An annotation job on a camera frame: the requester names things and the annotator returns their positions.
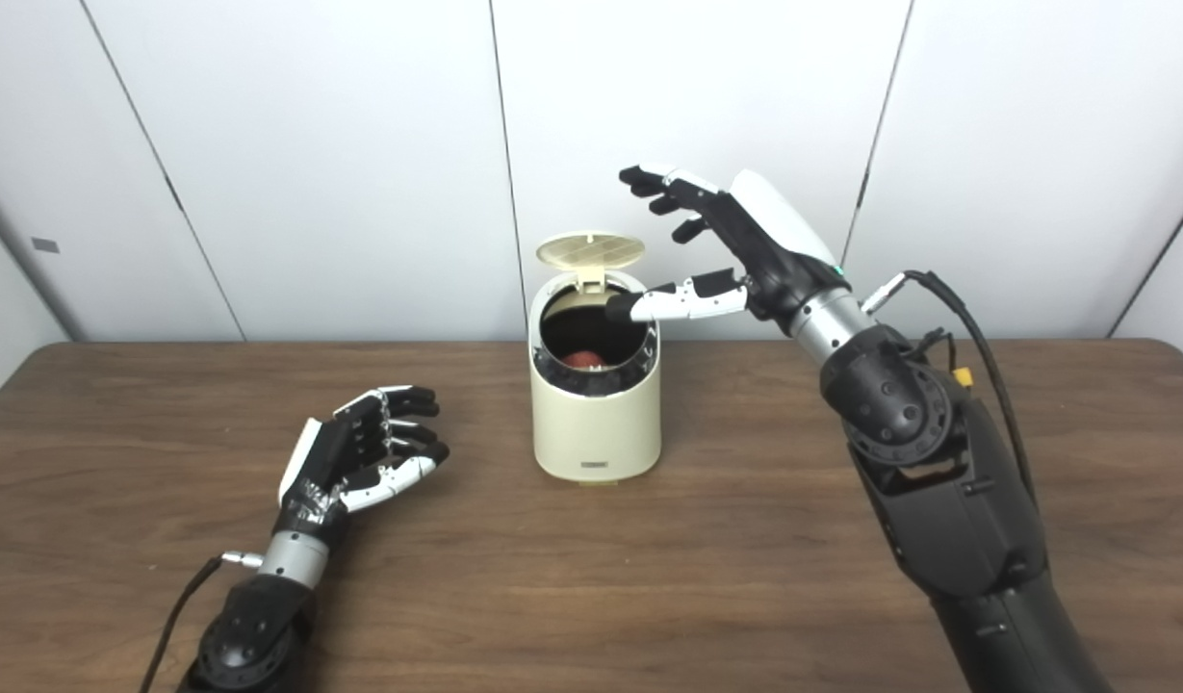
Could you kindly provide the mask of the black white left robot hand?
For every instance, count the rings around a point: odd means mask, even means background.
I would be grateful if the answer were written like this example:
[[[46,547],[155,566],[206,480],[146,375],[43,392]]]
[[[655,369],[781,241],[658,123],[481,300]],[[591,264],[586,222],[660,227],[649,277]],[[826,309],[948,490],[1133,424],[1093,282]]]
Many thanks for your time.
[[[279,482],[273,532],[345,543],[353,514],[396,499],[450,459],[420,417],[437,417],[437,391],[421,386],[370,389],[332,412],[309,417]]]

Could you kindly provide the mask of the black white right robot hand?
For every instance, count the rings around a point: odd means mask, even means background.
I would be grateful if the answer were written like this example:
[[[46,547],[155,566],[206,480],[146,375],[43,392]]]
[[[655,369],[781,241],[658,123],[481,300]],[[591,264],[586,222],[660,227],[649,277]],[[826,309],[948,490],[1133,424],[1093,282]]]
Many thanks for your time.
[[[691,242],[710,231],[744,272],[718,270],[644,293],[614,294],[605,304],[610,320],[702,320],[749,312],[793,338],[795,322],[813,299],[851,289],[821,237],[757,171],[739,171],[726,189],[670,164],[627,167],[619,180],[634,196],[647,197],[657,216],[689,212],[672,240]]]

